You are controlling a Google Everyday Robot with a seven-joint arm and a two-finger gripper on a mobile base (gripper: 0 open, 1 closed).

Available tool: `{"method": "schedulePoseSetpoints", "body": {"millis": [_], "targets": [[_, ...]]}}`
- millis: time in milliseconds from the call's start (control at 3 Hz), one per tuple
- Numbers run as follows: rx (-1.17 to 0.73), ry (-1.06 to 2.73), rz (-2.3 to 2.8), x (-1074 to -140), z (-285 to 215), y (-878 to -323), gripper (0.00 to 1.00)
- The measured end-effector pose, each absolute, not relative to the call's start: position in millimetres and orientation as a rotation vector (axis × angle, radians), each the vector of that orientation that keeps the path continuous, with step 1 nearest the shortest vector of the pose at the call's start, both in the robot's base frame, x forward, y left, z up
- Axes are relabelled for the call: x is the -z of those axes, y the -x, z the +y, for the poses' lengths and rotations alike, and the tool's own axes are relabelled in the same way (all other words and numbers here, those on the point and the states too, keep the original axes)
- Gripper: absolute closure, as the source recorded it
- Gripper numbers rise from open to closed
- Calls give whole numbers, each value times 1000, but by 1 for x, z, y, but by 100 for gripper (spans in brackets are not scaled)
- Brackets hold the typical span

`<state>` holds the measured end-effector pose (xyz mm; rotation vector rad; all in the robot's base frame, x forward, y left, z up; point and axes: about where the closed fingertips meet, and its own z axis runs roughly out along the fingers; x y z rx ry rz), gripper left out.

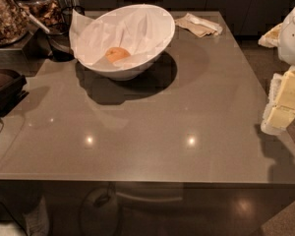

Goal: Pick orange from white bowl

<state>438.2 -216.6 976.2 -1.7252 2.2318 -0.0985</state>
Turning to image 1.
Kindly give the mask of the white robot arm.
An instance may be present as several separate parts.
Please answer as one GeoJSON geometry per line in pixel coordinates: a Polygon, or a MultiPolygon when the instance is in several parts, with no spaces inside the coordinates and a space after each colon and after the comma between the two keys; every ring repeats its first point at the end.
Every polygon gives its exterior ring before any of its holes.
{"type": "Polygon", "coordinates": [[[274,74],[270,81],[268,103],[261,130],[278,136],[295,119],[295,7],[284,21],[259,39],[259,45],[278,51],[278,58],[289,65],[283,74],[274,74]]]}

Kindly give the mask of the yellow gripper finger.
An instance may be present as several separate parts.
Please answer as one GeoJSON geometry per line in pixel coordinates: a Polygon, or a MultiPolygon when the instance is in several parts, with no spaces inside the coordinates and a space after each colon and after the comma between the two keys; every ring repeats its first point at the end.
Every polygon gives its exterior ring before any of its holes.
{"type": "Polygon", "coordinates": [[[270,81],[261,130],[266,134],[278,136],[294,119],[295,66],[291,66],[283,75],[274,74],[270,81]]]}
{"type": "Polygon", "coordinates": [[[278,24],[272,29],[270,29],[267,33],[261,36],[258,41],[258,45],[273,48],[278,45],[279,34],[281,30],[282,24],[278,24]]]}

